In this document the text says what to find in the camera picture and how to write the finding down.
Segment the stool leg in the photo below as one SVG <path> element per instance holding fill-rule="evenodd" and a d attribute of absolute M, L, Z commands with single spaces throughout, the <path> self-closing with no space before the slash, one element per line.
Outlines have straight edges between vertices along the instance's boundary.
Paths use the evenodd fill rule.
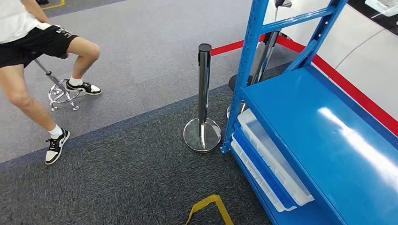
<path fill-rule="evenodd" d="M 66 94 L 66 97 L 68 98 L 68 99 L 70 99 L 70 95 L 69 95 L 69 92 L 68 91 L 66 91 L 65 92 L 65 94 Z M 69 103 L 70 103 L 70 105 L 73 107 L 72 109 L 73 109 L 73 111 L 77 111 L 77 110 L 79 110 L 79 106 L 75 106 L 75 103 L 73 103 L 72 101 L 69 101 Z"/>
<path fill-rule="evenodd" d="M 62 92 L 62 90 L 59 88 L 55 88 L 55 90 L 53 90 L 54 95 L 59 95 L 61 92 Z"/>
<path fill-rule="evenodd" d="M 58 110 L 58 107 L 54 106 L 54 102 L 50 102 L 50 105 L 51 105 L 51 111 L 55 112 Z"/>

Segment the shoelace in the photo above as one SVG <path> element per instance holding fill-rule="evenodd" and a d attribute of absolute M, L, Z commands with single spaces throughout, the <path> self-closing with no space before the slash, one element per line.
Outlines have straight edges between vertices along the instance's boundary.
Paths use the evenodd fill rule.
<path fill-rule="evenodd" d="M 47 139 L 46 142 L 50 142 L 50 149 L 55 149 L 55 146 L 58 144 L 58 139 Z"/>
<path fill-rule="evenodd" d="M 91 90 L 91 84 L 89 82 L 84 82 L 82 85 L 84 88 Z"/>

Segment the white t-shirt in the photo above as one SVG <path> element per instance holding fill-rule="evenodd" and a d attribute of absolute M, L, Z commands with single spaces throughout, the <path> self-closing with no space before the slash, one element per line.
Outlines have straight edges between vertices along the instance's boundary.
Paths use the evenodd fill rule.
<path fill-rule="evenodd" d="M 20 0 L 0 0 L 0 44 L 25 37 L 35 27 L 46 28 Z"/>

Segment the white plastic bin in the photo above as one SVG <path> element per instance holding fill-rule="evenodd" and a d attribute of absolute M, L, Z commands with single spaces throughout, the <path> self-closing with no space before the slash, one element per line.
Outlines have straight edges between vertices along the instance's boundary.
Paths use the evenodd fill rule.
<path fill-rule="evenodd" d="M 365 4 L 387 17 L 398 14 L 398 0 L 366 0 Z"/>
<path fill-rule="evenodd" d="M 275 206 L 275 209 L 278 212 L 283 212 L 283 211 L 291 211 L 295 209 L 296 207 L 290 207 L 289 209 L 285 208 L 282 204 L 282 202 L 277 198 L 275 193 L 272 191 L 272 189 L 269 187 L 267 182 L 264 180 L 264 178 L 260 175 L 260 172 L 257 170 L 257 168 L 253 165 L 253 163 L 250 161 L 249 157 L 246 155 L 246 153 L 243 151 L 242 147 L 240 147 L 239 143 L 236 141 L 234 138 L 234 135 L 232 135 L 232 143 L 231 146 L 239 156 L 240 160 L 243 162 L 243 164 L 246 166 L 247 170 L 250 172 L 250 174 L 254 177 L 256 182 L 259 184 L 261 187 L 262 191 L 265 193 L 265 195 L 268 197 L 268 199 L 271 201 L 271 203 Z"/>
<path fill-rule="evenodd" d="M 242 131 L 265 163 L 275 174 L 297 205 L 305 205 L 314 198 L 268 136 L 250 109 L 238 116 Z"/>

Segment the sneaker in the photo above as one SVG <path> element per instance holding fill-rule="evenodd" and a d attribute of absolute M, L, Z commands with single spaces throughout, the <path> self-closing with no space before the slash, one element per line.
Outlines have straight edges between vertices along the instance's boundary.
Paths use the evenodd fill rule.
<path fill-rule="evenodd" d="M 39 4 L 39 5 L 47 5 L 49 2 L 48 2 L 48 0 L 36 0 L 36 2 Z"/>
<path fill-rule="evenodd" d="M 57 139 L 48 139 L 46 142 L 50 142 L 50 147 L 46 153 L 46 164 L 51 165 L 58 160 L 62 153 L 62 147 L 65 142 L 68 140 L 70 136 L 70 132 L 62 129 L 62 135 L 60 135 Z"/>
<path fill-rule="evenodd" d="M 66 90 L 69 92 L 85 92 L 88 95 L 99 95 L 101 94 L 101 89 L 99 89 L 97 86 L 94 86 L 90 83 L 83 83 L 82 85 L 78 86 L 73 86 L 69 83 L 69 81 L 66 82 Z"/>

